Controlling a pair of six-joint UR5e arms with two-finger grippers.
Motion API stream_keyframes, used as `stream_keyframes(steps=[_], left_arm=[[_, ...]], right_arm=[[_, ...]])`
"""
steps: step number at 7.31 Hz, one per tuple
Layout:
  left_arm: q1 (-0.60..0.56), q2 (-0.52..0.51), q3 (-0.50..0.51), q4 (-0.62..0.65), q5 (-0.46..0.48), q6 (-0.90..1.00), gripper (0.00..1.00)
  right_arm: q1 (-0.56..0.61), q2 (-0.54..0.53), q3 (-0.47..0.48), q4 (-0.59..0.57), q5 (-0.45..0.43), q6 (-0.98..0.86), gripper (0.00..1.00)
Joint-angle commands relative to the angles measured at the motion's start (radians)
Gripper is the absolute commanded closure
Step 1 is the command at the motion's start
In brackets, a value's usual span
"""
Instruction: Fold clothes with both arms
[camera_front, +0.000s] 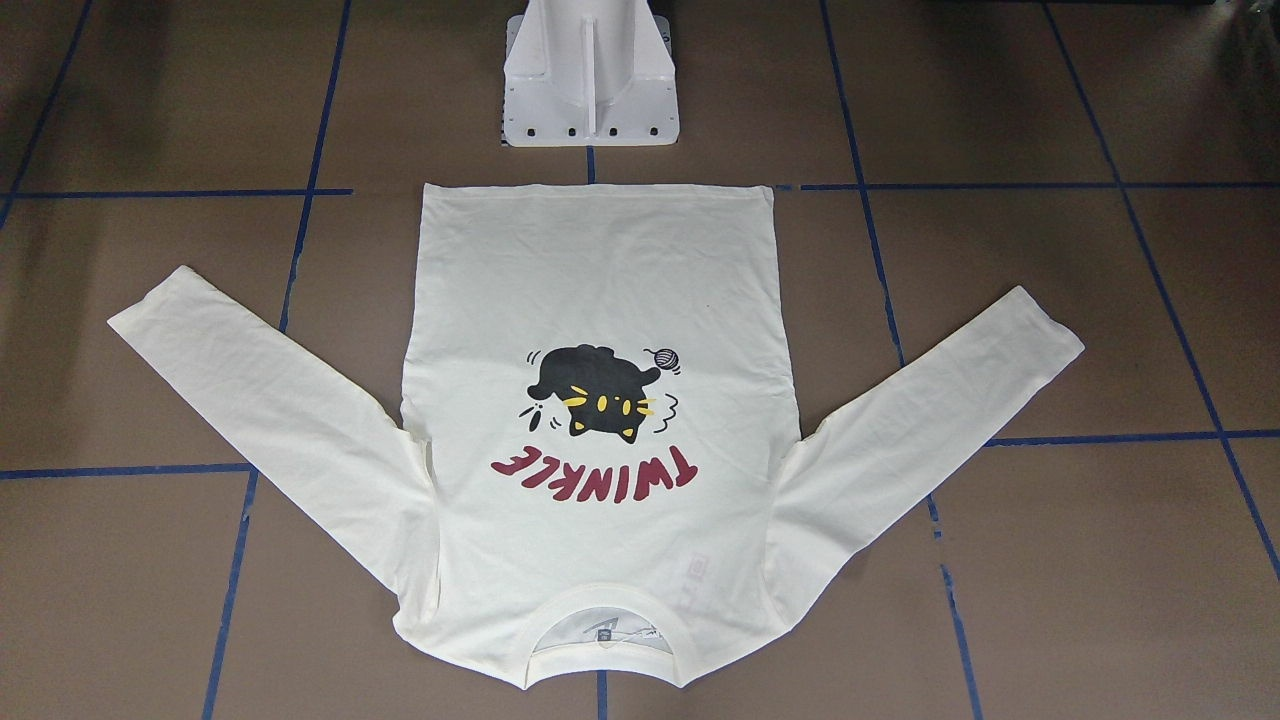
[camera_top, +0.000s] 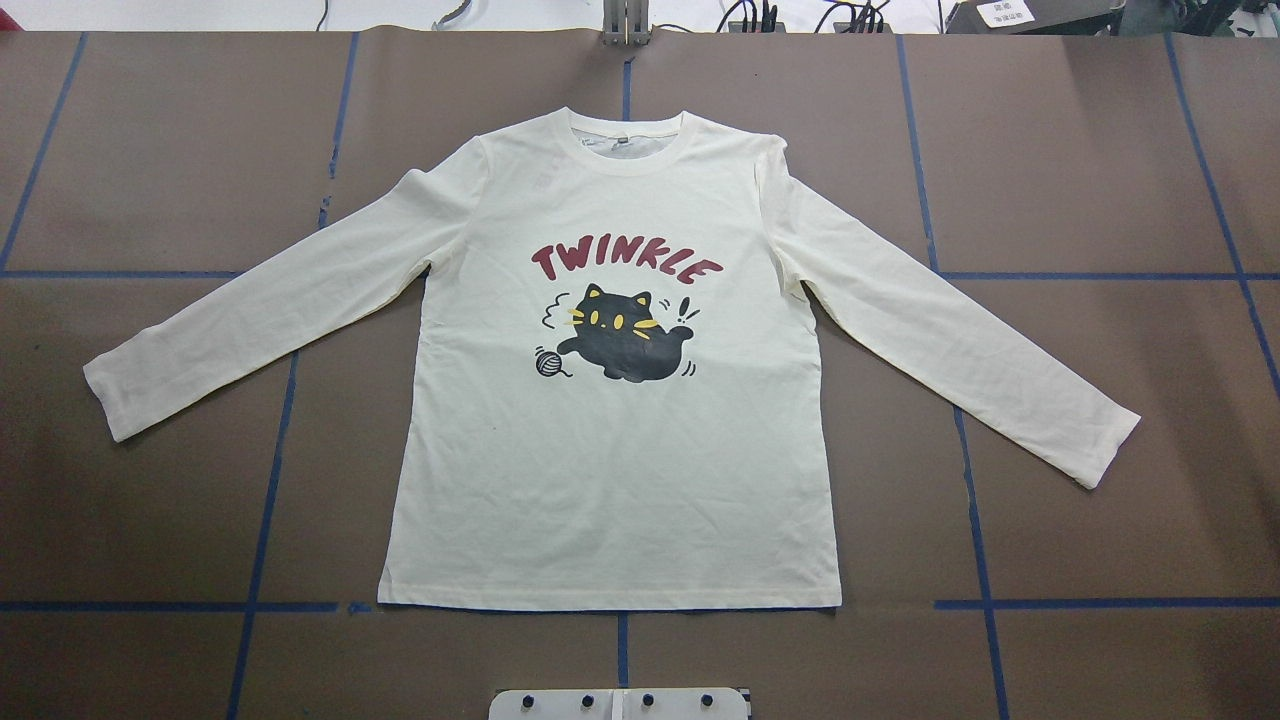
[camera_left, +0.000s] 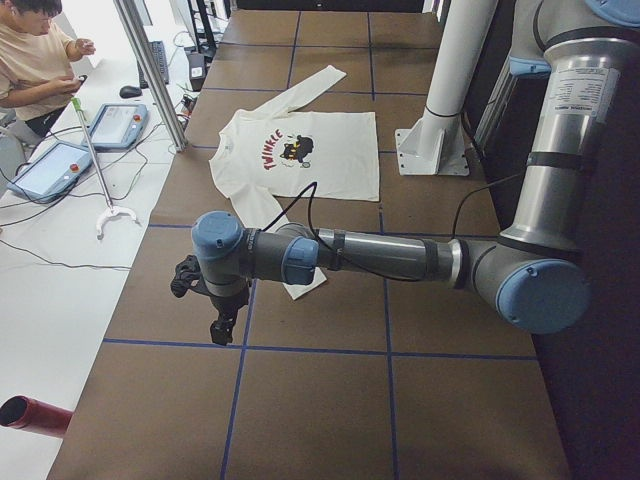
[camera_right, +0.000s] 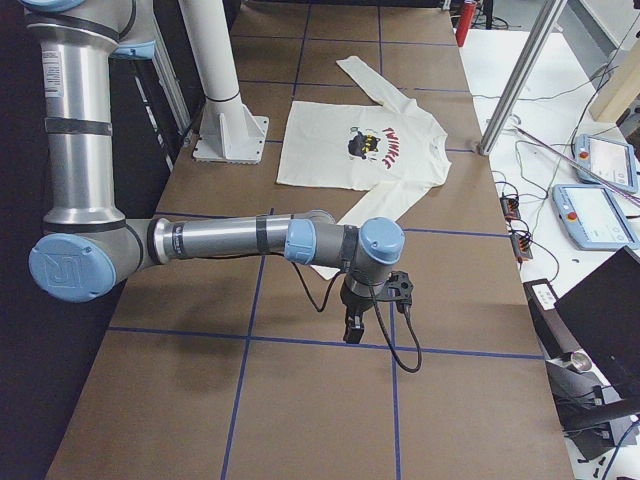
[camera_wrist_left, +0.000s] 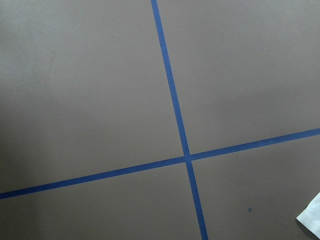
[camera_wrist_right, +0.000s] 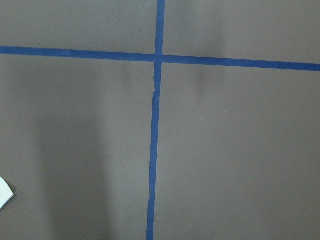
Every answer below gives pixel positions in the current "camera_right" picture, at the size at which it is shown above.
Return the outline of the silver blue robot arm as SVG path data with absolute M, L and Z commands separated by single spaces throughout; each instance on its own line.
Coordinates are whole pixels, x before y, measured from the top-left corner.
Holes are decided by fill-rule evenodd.
M 53 205 L 29 269 L 38 286 L 80 303 L 145 268 L 192 258 L 278 255 L 294 266 L 332 267 L 342 281 L 344 339 L 358 343 L 363 317 L 381 303 L 410 311 L 411 283 L 396 270 L 405 236 L 392 220 L 340 226 L 324 211 L 173 222 L 128 219 L 114 200 L 109 61 L 150 59 L 149 1 L 27 1 L 42 53 Z

